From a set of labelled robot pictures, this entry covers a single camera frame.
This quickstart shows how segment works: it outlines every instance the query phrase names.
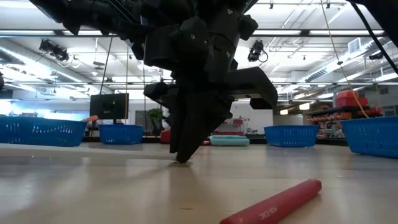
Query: computer monitor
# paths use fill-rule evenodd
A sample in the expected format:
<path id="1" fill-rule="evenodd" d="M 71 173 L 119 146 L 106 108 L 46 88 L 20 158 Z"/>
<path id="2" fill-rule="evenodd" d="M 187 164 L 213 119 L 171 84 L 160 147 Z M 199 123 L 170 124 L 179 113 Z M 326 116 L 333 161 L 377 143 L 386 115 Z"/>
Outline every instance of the computer monitor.
<path id="1" fill-rule="evenodd" d="M 98 119 L 128 119 L 129 94 L 93 95 L 90 99 L 90 116 L 97 115 Z"/>

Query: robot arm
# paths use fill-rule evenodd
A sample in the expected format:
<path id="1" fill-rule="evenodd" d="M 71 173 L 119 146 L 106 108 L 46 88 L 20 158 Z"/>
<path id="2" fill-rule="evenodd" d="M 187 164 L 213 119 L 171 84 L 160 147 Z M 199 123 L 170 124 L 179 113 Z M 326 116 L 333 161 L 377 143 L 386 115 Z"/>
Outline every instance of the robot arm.
<path id="1" fill-rule="evenodd" d="M 172 71 L 175 84 L 154 83 L 144 94 L 170 111 L 170 152 L 187 162 L 225 119 L 232 102 L 251 98 L 254 109 L 272 109 L 277 91 L 259 68 L 237 70 L 239 39 L 258 24 L 244 13 L 257 0 L 30 0 L 73 34 L 81 26 L 133 42 L 146 65 Z"/>

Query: blue plastic basket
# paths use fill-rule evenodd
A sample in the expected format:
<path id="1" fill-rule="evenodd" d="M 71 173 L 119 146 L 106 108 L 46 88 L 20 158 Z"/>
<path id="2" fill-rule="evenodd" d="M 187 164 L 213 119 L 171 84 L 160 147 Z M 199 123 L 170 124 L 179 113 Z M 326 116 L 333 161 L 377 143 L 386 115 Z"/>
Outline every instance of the blue plastic basket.
<path id="1" fill-rule="evenodd" d="M 317 140 L 317 125 L 280 125 L 265 127 L 267 144 L 280 147 L 311 147 Z"/>
<path id="2" fill-rule="evenodd" d="M 352 152 L 398 158 L 398 116 L 342 121 Z"/>
<path id="3" fill-rule="evenodd" d="M 144 127 L 138 125 L 102 124 L 99 137 L 103 144 L 138 144 L 142 142 Z"/>
<path id="4" fill-rule="evenodd" d="M 79 146 L 86 122 L 31 117 L 0 117 L 0 143 Z"/>

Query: potted plant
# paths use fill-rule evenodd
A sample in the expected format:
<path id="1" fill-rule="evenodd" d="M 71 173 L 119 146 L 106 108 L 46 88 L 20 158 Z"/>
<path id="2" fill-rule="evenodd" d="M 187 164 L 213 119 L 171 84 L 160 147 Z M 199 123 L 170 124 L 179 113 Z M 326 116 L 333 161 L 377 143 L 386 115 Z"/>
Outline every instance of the potted plant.
<path id="1" fill-rule="evenodd" d="M 150 109 L 148 112 L 148 117 L 153 125 L 152 134 L 155 136 L 160 135 L 162 131 L 162 118 L 163 118 L 163 111 L 160 108 Z"/>

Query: wooden floor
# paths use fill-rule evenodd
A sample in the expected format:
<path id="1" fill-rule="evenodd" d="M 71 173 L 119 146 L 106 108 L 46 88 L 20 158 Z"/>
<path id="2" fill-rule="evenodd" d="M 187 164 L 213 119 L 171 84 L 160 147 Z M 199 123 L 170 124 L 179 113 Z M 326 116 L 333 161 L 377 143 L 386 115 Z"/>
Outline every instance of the wooden floor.
<path id="1" fill-rule="evenodd" d="M 0 223 L 216 224 L 309 178 L 323 182 L 321 194 L 281 223 L 398 222 L 398 160 L 338 146 L 251 145 L 202 147 L 187 165 L 0 156 Z"/>

